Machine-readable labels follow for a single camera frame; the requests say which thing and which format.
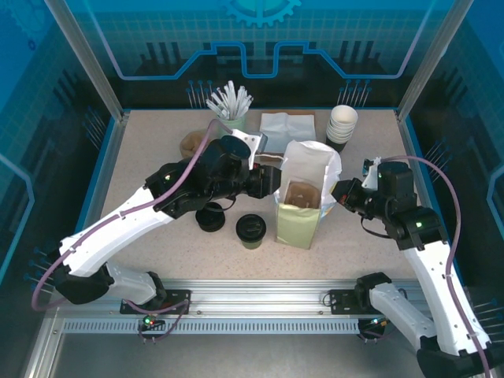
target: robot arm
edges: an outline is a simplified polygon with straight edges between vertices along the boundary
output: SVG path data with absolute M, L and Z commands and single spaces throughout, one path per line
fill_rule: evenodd
M 49 258 L 56 261 L 67 250 L 72 253 L 53 273 L 56 289 L 74 304 L 108 294 L 144 309 L 159 309 L 166 293 L 155 273 L 134 272 L 108 260 L 148 231 L 203 209 L 208 201 L 234 199 L 242 193 L 255 198 L 272 194 L 280 186 L 280 170 L 254 164 L 255 153 L 264 145 L 265 136 L 238 130 L 213 140 L 178 189 L 155 201 L 174 186 L 189 161 L 163 165 L 130 199 L 97 224 L 61 241 Z M 107 221 L 105 226 L 98 225 Z M 87 238 L 73 250 L 83 235 Z
M 482 372 L 473 340 L 451 298 L 445 277 L 450 247 L 439 216 L 417 205 L 413 173 L 406 163 L 380 159 L 366 160 L 367 177 L 340 181 L 333 197 L 362 218 L 378 218 L 413 267 L 428 306 L 431 321 L 405 299 L 383 273 L 360 278 L 355 293 L 363 309 L 374 308 L 391 320 L 417 351 L 419 365 L 426 376 L 469 376 Z M 476 337 L 495 366 L 504 361 L 476 319 L 457 275 L 452 277 L 455 292 Z

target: metal pole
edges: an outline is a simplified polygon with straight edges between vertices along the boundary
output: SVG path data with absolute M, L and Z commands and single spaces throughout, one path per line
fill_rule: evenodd
M 418 100 L 421 92 L 424 90 L 429 78 L 443 57 L 448 45 L 458 30 L 458 27 L 464 20 L 467 11 L 474 0 L 457 0 L 451 6 L 445 17 L 443 24 L 432 41 L 424 60 L 421 62 L 415 77 L 411 80 L 404 97 L 398 107 L 398 118 L 403 121 L 410 114 L 413 105 Z
M 124 113 L 123 108 L 110 86 L 102 67 L 98 63 L 96 56 L 93 54 L 93 50 L 89 46 L 89 43 L 87 43 L 82 30 L 80 30 L 69 6 L 66 4 L 65 0 L 44 1 L 65 35 L 65 38 L 69 41 L 73 52 L 79 59 L 86 74 L 91 79 L 96 91 L 105 103 L 110 115 L 115 120 L 121 121 Z

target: beige countertop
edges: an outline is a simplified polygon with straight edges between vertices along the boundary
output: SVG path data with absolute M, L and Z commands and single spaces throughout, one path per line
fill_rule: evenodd
M 330 110 L 316 110 L 317 140 L 324 141 Z M 358 110 L 352 139 L 341 153 L 341 180 L 361 178 L 365 158 L 404 154 L 392 110 Z M 124 132 L 103 215 L 117 208 L 163 164 L 180 160 L 179 143 L 191 131 L 206 128 L 210 110 L 133 110 Z M 260 110 L 247 115 L 247 130 L 259 129 Z M 268 231 L 256 250 L 245 249 L 235 233 L 246 213 L 262 216 Z M 226 224 L 214 233 L 202 231 L 193 213 L 157 228 L 113 258 L 127 267 L 152 270 L 162 278 L 184 279 L 353 279 L 383 271 L 390 278 L 414 278 L 393 241 L 361 229 L 359 217 L 337 206 L 322 220 L 311 250 L 276 243 L 275 204 L 240 195 L 225 213 Z M 382 232 L 378 220 L 367 226 Z

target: enclosure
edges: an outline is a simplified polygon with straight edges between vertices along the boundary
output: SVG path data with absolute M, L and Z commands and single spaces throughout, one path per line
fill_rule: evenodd
M 75 369 L 74 377 L 142 376 L 145 369 L 164 369 L 164 358 L 186 361 L 167 343 L 139 364 L 126 362 L 143 350 L 136 344 L 137 317 L 120 315 L 119 299 L 65 303 L 46 313 L 33 311 L 30 301 L 47 269 L 44 254 L 117 208 L 161 165 L 180 160 L 180 140 L 214 118 L 205 98 L 228 80 L 254 96 L 249 131 L 259 129 L 266 110 L 296 109 L 314 115 L 317 140 L 324 141 L 333 106 L 357 109 L 355 135 L 341 153 L 342 179 L 361 177 L 364 159 L 376 156 L 412 154 L 441 167 L 461 203 L 457 273 L 474 306 L 493 303 L 495 319 L 485 326 L 502 330 L 503 13 L 499 0 L 3 2 L 0 375 L 59 377 Z M 411 167 L 422 205 L 441 215 L 451 238 L 455 215 L 447 186 L 426 166 Z M 252 335 L 272 345 L 275 335 L 289 334 L 287 343 L 303 345 L 293 355 L 308 355 L 306 345 L 313 344 L 338 350 L 341 364 L 346 356 L 342 376 L 399 374 L 374 370 L 372 363 L 358 370 L 359 354 L 370 361 L 405 354 L 405 366 L 414 365 L 400 345 L 369 351 L 356 337 L 329 339 L 338 333 L 331 331 L 334 324 L 352 326 L 358 317 L 334 317 L 321 302 L 327 290 L 352 288 L 359 276 L 383 271 L 428 314 L 395 243 L 364 234 L 352 213 L 334 209 L 320 222 L 311 250 L 284 246 L 274 240 L 272 207 L 271 198 L 240 197 L 226 213 L 228 226 L 250 211 L 271 225 L 257 250 L 243 249 L 231 226 L 198 233 L 194 216 L 186 215 L 138 239 L 114 261 L 154 270 L 165 286 L 192 290 L 180 330 L 188 335 L 173 336 L 180 350 L 198 344 L 192 361 L 205 360 L 213 345 L 230 348 L 214 358 L 240 348 L 241 339 L 227 344 L 216 335 L 240 334 L 259 347 Z M 48 301 L 51 294 L 44 295 Z M 245 332 L 243 324 L 257 331 Z M 327 330 L 314 331 L 314 324 Z M 504 342 L 500 332 L 491 338 Z M 96 362 L 104 354 L 107 359 Z M 295 358 L 288 363 L 295 365 Z M 321 371 L 335 368 L 319 364 Z M 291 376 L 299 373 L 292 369 Z M 405 369 L 420 374 L 416 366 Z

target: white napkin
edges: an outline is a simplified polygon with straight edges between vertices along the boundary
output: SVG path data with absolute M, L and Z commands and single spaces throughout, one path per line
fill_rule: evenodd
M 263 113 L 260 131 L 268 136 L 265 152 L 283 154 L 290 141 L 316 140 L 313 115 L 291 116 L 287 113 Z

